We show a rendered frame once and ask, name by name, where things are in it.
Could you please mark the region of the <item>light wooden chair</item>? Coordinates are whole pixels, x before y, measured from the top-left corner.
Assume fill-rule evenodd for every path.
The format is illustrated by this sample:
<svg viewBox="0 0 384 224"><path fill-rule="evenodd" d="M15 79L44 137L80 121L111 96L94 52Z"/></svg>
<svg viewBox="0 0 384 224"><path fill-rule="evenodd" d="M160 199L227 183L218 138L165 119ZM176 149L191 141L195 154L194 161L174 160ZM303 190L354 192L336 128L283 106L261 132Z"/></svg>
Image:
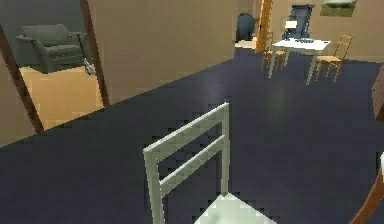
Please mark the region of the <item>light wooden chair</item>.
<svg viewBox="0 0 384 224"><path fill-rule="evenodd" d="M316 77L315 80L318 80L322 72L322 67L327 65L327 72L325 77L329 76L331 69L335 70L335 75L333 78L334 82L337 82L341 68L344 63L344 59L348 53L353 37L350 35L342 34L337 41L334 53L332 55L321 55L316 58L317 68L316 68Z"/></svg>
<svg viewBox="0 0 384 224"><path fill-rule="evenodd" d="M262 54L262 60L261 60L261 69L264 69L265 63L271 64L271 58L273 54L273 32L269 31L266 36L266 47ZM282 70L285 63L285 56L286 52L283 50L278 50L276 52L276 58L275 58L275 70Z"/></svg>

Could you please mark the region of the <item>white wooden chair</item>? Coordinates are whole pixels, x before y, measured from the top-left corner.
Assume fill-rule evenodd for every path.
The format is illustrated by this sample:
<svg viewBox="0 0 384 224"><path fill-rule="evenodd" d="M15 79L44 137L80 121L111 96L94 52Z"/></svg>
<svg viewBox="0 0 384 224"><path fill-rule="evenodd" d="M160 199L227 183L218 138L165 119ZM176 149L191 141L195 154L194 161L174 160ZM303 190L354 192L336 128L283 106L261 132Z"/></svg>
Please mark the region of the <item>white wooden chair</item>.
<svg viewBox="0 0 384 224"><path fill-rule="evenodd" d="M229 192L230 104L225 102L143 149L152 224L166 224L163 198L204 163L221 153L220 194L194 224L277 224ZM165 178L159 177L161 161L216 125L222 134Z"/></svg>

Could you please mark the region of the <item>orange wooden door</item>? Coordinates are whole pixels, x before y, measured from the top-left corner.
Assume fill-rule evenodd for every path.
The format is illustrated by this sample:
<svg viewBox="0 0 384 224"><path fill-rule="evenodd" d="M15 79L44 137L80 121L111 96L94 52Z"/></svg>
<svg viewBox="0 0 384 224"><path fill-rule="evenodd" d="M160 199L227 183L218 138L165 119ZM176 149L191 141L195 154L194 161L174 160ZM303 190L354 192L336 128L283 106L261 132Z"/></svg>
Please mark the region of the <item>orange wooden door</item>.
<svg viewBox="0 0 384 224"><path fill-rule="evenodd" d="M255 52L265 50L273 0L262 0Z"/></svg>

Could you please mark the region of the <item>small grey floor object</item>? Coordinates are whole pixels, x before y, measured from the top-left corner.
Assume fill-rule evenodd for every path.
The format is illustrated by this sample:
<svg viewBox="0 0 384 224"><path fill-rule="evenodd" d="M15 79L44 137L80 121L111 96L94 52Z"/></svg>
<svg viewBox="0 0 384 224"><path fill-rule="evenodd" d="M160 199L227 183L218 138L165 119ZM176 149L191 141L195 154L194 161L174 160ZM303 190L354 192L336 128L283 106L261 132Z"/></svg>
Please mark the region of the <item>small grey floor object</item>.
<svg viewBox="0 0 384 224"><path fill-rule="evenodd" d="M85 66L85 72L89 75L95 75L96 71L91 67L87 59L83 60L84 66Z"/></svg>

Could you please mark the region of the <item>brown round table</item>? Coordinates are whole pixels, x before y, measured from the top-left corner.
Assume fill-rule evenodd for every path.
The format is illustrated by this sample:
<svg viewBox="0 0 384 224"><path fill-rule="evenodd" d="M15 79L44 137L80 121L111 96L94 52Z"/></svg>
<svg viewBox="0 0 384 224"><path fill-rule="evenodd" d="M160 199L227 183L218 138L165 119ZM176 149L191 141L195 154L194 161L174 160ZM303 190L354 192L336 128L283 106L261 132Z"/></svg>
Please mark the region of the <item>brown round table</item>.
<svg viewBox="0 0 384 224"><path fill-rule="evenodd" d="M359 211L349 224L365 224L384 197L384 152L379 156L379 169L375 182Z"/></svg>

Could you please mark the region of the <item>white table lamp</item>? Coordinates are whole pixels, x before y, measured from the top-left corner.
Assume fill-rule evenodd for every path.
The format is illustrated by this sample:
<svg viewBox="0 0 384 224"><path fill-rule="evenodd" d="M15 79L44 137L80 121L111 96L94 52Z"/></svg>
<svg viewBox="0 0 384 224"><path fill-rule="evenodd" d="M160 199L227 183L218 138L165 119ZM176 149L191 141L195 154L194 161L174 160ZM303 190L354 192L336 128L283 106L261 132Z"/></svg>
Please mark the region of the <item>white table lamp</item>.
<svg viewBox="0 0 384 224"><path fill-rule="evenodd" d="M285 39L286 40L290 39L290 34L292 30L295 29L296 27L297 27L297 22L295 20L290 20L285 23L285 29L286 29Z"/></svg>

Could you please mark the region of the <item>dark blue round bin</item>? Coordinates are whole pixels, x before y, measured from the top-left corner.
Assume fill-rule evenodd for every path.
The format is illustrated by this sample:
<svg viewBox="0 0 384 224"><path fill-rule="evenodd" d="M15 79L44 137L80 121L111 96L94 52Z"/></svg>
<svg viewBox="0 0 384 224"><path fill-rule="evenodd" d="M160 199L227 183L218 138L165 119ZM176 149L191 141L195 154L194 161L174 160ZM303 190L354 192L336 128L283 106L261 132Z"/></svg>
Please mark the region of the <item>dark blue round bin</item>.
<svg viewBox="0 0 384 224"><path fill-rule="evenodd" d="M241 13L238 16L237 21L236 41L251 41L252 34L255 30L255 24L256 20L252 15L248 13Z"/></svg>

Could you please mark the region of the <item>green framed picture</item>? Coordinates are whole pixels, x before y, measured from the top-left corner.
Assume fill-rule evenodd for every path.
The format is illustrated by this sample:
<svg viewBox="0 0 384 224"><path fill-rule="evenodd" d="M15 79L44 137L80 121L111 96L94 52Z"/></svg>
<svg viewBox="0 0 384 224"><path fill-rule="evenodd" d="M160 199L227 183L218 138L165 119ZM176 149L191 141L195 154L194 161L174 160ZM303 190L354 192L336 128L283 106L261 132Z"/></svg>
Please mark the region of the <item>green framed picture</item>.
<svg viewBox="0 0 384 224"><path fill-rule="evenodd" d="M357 0L323 0L320 15L330 17L351 17Z"/></svg>

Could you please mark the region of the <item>white table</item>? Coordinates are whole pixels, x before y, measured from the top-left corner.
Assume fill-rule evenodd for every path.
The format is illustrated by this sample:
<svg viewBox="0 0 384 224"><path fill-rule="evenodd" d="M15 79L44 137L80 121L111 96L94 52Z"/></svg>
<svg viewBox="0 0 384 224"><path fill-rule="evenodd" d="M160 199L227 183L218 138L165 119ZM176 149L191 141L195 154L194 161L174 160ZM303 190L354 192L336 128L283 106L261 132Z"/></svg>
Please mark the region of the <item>white table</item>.
<svg viewBox="0 0 384 224"><path fill-rule="evenodd" d="M272 56L271 64L269 66L268 78L271 78L273 75L275 59L278 51L285 51L285 62L288 62L288 58L291 52L296 52L304 55L309 55L312 57L308 76L306 79L306 85L309 85L314 73L316 59L320 56L327 46L331 43L330 40L316 40L314 39L311 43L302 43L297 39L290 40L281 40L272 45Z"/></svg>

